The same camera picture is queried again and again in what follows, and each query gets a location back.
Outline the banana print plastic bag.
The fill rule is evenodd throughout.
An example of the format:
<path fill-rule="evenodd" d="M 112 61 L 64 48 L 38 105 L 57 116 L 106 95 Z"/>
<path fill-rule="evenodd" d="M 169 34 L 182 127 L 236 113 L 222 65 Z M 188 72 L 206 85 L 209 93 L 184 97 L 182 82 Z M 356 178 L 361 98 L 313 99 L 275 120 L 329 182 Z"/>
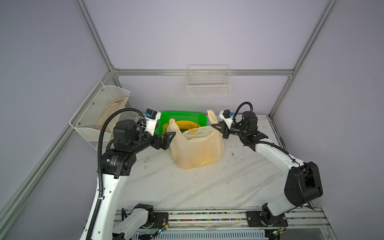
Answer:
<path fill-rule="evenodd" d="M 181 169 L 204 167 L 218 162 L 223 157 L 223 134 L 211 126 L 182 133 L 176 120 L 171 118 L 167 130 L 176 133 L 170 147 L 172 159 Z"/>

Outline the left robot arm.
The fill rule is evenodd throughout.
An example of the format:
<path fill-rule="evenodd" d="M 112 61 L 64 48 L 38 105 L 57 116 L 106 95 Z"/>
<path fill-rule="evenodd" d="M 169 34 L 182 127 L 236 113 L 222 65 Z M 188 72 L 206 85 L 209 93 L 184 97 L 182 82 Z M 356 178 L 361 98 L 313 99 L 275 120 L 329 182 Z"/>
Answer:
<path fill-rule="evenodd" d="M 140 115 L 138 121 L 121 120 L 116 123 L 114 139 L 102 148 L 104 134 L 110 121 L 123 112 Z M 155 134 L 161 113 L 147 109 L 145 113 L 133 108 L 124 108 L 111 114 L 102 125 L 97 148 L 97 190 L 92 204 L 82 240 L 129 240 L 140 228 L 154 224 L 154 207 L 137 204 L 132 213 L 114 227 L 117 204 L 123 188 L 129 179 L 137 154 L 152 147 L 167 150 L 175 137 L 175 132 Z"/>

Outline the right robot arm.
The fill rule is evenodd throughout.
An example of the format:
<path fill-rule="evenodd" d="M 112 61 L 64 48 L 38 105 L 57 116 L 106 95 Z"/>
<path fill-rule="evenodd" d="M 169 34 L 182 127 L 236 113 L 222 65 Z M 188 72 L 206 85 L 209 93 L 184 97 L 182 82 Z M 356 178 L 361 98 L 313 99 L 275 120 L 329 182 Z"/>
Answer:
<path fill-rule="evenodd" d="M 223 110 L 211 126 L 224 139 L 239 137 L 243 146 L 264 156 L 286 176 L 283 192 L 274 200 L 265 203 L 260 212 L 261 225 L 271 227 L 282 220 L 285 213 L 299 207 L 311 210 L 311 201 L 323 195 L 319 167 L 314 162 L 305 162 L 275 144 L 259 129 L 259 118 L 250 102 L 241 103 L 235 112 Z"/>

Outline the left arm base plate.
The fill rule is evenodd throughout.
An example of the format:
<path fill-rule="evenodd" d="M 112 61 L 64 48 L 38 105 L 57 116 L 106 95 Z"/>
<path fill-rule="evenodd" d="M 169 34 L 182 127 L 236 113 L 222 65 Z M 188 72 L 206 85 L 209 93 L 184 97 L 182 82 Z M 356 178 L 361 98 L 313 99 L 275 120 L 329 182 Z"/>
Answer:
<path fill-rule="evenodd" d="M 164 223 L 169 221 L 169 213 L 168 212 L 155 212 L 153 224 L 151 225 L 151 229 L 160 229 Z"/>

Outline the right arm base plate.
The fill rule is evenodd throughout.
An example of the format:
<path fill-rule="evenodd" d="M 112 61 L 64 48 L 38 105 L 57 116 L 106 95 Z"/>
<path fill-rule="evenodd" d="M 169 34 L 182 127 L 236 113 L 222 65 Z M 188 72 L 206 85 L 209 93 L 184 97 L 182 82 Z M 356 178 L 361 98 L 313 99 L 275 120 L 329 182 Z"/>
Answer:
<path fill-rule="evenodd" d="M 247 211 L 246 220 L 249 227 L 287 227 L 284 214 L 273 216 L 266 211 Z"/>

